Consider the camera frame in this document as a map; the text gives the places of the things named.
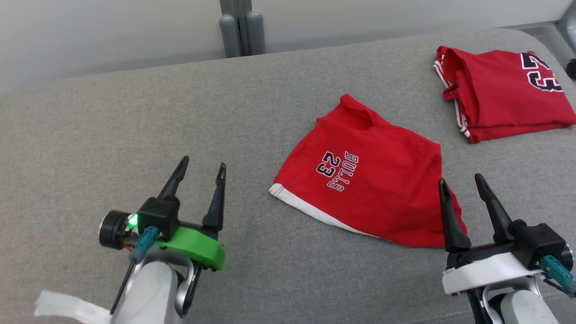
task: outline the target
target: gray fabric surface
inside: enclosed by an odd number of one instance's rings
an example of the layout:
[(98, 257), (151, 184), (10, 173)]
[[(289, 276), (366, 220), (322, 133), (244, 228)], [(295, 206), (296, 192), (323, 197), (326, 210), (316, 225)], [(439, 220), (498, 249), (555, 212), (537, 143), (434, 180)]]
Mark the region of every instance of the gray fabric surface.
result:
[[(156, 195), (183, 155), (186, 221), (200, 222), (218, 164), (228, 164), (225, 270), (202, 277), (190, 323), (472, 322), (467, 298), (442, 290), (446, 252), (327, 226), (267, 192), (315, 118), (348, 92), (442, 145), (474, 244), (491, 241), (475, 172), (512, 218), (546, 222), (576, 244), (574, 129), (467, 143), (432, 69), (440, 45), (536, 51), (576, 103), (548, 50), (504, 29), (99, 74), (1, 96), (0, 323), (72, 323), (33, 319), (42, 289), (110, 307), (127, 253), (100, 247), (98, 225)], [(574, 303), (543, 291), (572, 322)]]

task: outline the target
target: gray post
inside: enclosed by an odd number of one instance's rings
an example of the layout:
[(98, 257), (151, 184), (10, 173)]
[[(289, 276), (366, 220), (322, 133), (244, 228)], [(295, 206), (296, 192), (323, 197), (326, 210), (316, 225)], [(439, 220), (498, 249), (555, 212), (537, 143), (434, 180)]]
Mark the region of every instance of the gray post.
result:
[(248, 28), (248, 46), (250, 55), (266, 53), (264, 42), (264, 18), (257, 11), (251, 11), (246, 15), (246, 27)]
[(241, 55), (240, 37), (238, 35), (238, 23), (229, 14), (220, 17), (220, 31), (224, 42), (224, 51), (227, 58), (236, 58)]

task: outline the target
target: robotic arm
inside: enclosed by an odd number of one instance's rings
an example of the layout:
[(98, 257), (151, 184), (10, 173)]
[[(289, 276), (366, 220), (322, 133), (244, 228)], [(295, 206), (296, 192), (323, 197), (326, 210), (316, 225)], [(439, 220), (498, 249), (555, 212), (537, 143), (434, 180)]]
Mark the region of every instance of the robotic arm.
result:
[[(557, 323), (542, 299), (538, 282), (543, 277), (570, 298), (576, 296), (570, 274), (574, 258), (568, 244), (547, 224), (527, 226), (522, 220), (512, 221), (484, 177), (476, 174), (475, 180), (492, 221), (494, 243), (472, 247), (452, 209), (448, 184), (440, 180), (448, 252), (442, 274), (444, 291), (468, 296), (476, 324)], [(490, 291), (503, 288), (513, 291), (488, 297)]]
[[(226, 165), (216, 177), (216, 190), (202, 225), (178, 220), (176, 190), (189, 158), (184, 156), (157, 197), (135, 213), (109, 212), (100, 225), (100, 244), (127, 249), (130, 267), (114, 305), (111, 323), (178, 324), (190, 310), (202, 270), (222, 270), (225, 253), (218, 240), (223, 226)], [(185, 276), (174, 266), (186, 269)], [(122, 306), (116, 306), (126, 287)]]

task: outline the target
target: black cable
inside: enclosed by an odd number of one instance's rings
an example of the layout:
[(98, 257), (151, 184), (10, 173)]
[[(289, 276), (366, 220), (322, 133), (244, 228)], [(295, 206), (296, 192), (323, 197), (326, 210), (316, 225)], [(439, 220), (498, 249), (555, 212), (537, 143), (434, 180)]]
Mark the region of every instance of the black cable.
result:
[(547, 283), (548, 285), (560, 290), (561, 292), (564, 292), (564, 288), (562, 288), (560, 285), (555, 284), (554, 282), (550, 281), (549, 279), (544, 279), (544, 282)]
[(132, 270), (136, 266), (136, 260), (132, 260), (130, 262), (130, 266), (128, 267), (128, 271), (126, 271), (126, 275), (124, 276), (124, 280), (122, 281), (122, 286), (120, 286), (120, 290), (118, 291), (118, 295), (116, 295), (116, 299), (114, 300), (114, 304), (112, 304), (112, 308), (110, 308), (110, 315), (114, 315), (114, 311), (116, 307), (118, 307), (118, 303), (120, 302), (120, 298), (122, 297), (122, 293), (124, 292), (124, 288), (126, 288), (126, 284), (128, 284), (128, 279), (132, 274)]

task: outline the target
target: number 23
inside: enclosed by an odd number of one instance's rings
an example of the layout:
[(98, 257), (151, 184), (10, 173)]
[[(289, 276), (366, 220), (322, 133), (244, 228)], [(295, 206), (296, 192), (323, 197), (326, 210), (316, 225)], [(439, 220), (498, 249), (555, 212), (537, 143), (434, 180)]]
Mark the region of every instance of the number 23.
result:
[(334, 157), (332, 152), (326, 152), (322, 161), (323, 162), (316, 168), (316, 172), (331, 178), (334, 175), (334, 172), (336, 172), (336, 167), (340, 166), (340, 158)]

